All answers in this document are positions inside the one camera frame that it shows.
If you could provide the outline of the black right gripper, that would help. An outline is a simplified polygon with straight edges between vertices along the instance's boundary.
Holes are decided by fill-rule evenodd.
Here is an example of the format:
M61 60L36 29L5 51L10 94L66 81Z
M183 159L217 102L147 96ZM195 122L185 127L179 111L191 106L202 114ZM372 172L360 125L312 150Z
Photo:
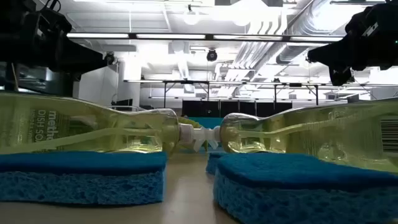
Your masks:
M332 43L309 50L309 62L329 67L333 86L351 80L353 70L392 67L392 6L369 6L348 22L349 43Z

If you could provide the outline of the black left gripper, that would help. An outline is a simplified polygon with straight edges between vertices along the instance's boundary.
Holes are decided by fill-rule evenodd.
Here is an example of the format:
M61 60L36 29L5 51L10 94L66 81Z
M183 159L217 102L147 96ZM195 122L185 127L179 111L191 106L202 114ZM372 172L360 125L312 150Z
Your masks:
M28 65L61 70L66 35L72 25L65 19L39 18L34 27L33 42L29 47ZM103 54L70 42L70 72L86 73L107 67L108 61Z

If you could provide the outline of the clear green dish soap bottle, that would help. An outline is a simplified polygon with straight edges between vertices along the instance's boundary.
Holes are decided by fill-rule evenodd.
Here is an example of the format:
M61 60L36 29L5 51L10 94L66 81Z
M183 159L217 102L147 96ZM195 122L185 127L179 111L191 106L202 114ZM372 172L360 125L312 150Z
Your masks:
M193 149L174 110L128 113L76 98L0 91L0 154Z
M214 131L228 153L306 154L398 174L398 98L292 108L266 118L231 113Z

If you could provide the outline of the blue sponge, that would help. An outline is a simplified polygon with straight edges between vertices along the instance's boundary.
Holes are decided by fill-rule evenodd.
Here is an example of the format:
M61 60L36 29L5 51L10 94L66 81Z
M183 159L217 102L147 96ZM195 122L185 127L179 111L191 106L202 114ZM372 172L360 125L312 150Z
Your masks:
M0 155L0 202L143 205L164 197L163 152Z
M215 152L214 201L242 224L398 224L398 175L302 154Z

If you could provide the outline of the black overhead light bar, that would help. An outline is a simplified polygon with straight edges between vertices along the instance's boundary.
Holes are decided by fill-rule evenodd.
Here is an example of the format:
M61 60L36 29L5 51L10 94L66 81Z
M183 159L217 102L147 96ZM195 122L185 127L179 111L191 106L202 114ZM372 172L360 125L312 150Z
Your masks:
M343 36L333 35L248 35L248 34L178 34L178 33L88 33L67 34L69 39L103 40L204 40L204 41L243 41L243 42L336 42Z

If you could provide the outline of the black partition panels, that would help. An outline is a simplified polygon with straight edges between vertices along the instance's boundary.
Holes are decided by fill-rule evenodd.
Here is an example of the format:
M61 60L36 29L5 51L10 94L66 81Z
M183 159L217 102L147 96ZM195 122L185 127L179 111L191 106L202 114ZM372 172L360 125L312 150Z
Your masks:
M187 100L182 103L182 114L188 117L224 118L230 113L268 117L289 109L292 103Z

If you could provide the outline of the teal plastic bin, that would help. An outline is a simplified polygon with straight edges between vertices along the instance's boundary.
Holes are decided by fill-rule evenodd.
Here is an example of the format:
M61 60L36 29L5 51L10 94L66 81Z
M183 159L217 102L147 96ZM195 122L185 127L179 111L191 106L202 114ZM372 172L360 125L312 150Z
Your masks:
M209 118L209 117L189 117L190 120L195 121L205 128L213 129L215 126L220 126L222 118Z

